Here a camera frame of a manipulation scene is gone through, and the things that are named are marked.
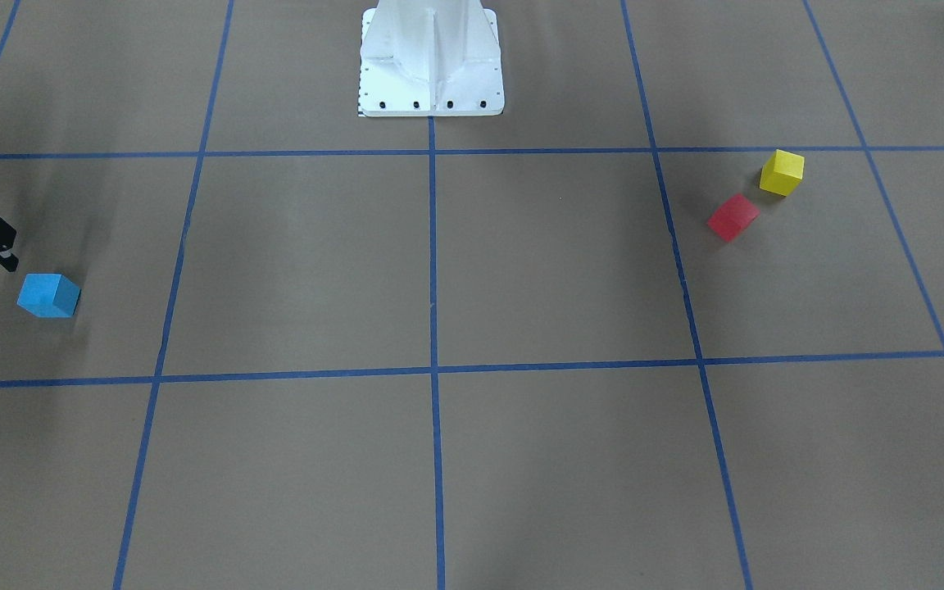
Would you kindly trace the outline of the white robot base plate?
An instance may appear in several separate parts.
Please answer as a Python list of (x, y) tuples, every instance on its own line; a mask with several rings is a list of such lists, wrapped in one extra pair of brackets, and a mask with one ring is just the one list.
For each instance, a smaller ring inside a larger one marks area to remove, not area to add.
[(499, 116), (497, 15), (479, 1), (379, 1), (363, 12), (357, 113)]

